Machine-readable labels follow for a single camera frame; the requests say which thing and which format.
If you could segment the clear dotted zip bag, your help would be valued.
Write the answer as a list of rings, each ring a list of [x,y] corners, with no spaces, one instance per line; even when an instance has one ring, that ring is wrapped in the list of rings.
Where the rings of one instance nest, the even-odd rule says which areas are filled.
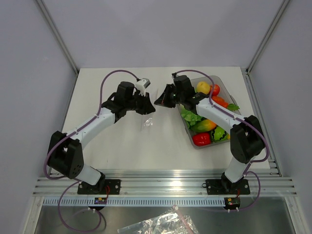
[[[153,91],[150,92],[150,101],[152,106],[156,109],[157,106],[154,104],[154,102],[159,98],[160,96],[160,90],[159,89],[155,89]],[[154,126],[154,115],[156,114],[156,111],[141,116],[141,131],[143,133],[148,133],[152,127]]]

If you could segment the toy carrot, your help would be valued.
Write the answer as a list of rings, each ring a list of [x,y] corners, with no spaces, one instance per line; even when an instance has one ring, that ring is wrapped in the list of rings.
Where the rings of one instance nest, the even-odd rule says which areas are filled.
[[[212,100],[214,102],[216,102],[217,104],[219,104],[220,106],[234,112],[234,111],[238,111],[240,109],[240,107],[238,105],[235,105],[233,103],[227,103],[223,98],[218,97],[218,96],[212,96]]]

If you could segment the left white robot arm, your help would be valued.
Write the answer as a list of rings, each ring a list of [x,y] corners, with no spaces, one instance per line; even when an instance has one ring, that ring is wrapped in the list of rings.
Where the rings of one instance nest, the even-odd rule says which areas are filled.
[[[135,84],[122,81],[116,92],[101,103],[97,114],[68,133],[56,131],[51,137],[47,165],[64,177],[87,183],[93,193],[102,193],[105,189],[105,175],[84,162],[83,149],[128,111],[135,111],[140,115],[155,112],[146,91],[150,84],[146,78]]]

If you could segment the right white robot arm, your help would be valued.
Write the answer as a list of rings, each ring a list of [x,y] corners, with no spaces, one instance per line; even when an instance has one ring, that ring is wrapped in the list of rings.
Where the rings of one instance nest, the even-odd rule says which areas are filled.
[[[221,187],[226,193],[233,193],[247,170],[263,150],[269,152],[259,120],[251,115],[237,115],[212,100],[211,95],[194,88],[186,75],[176,76],[172,84],[167,84],[164,92],[154,102],[155,105],[174,108],[181,104],[188,111],[204,117],[225,130],[230,135],[230,150],[233,156],[229,167],[221,176]]]

